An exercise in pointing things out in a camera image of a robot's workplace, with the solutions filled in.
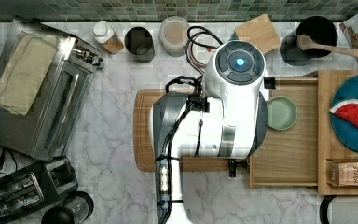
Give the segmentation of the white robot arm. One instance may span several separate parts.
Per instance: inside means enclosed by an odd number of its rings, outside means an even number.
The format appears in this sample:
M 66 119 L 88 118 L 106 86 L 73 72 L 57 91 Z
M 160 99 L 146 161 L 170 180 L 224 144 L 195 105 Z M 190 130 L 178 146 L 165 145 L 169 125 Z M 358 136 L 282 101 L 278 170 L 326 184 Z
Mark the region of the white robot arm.
M 221 45 L 198 79 L 178 77 L 192 93 L 167 91 L 150 109 L 155 155 L 158 224 L 186 224 L 180 159 L 184 156 L 245 159 L 267 131 L 261 93 L 267 73 L 263 53 L 233 40 Z

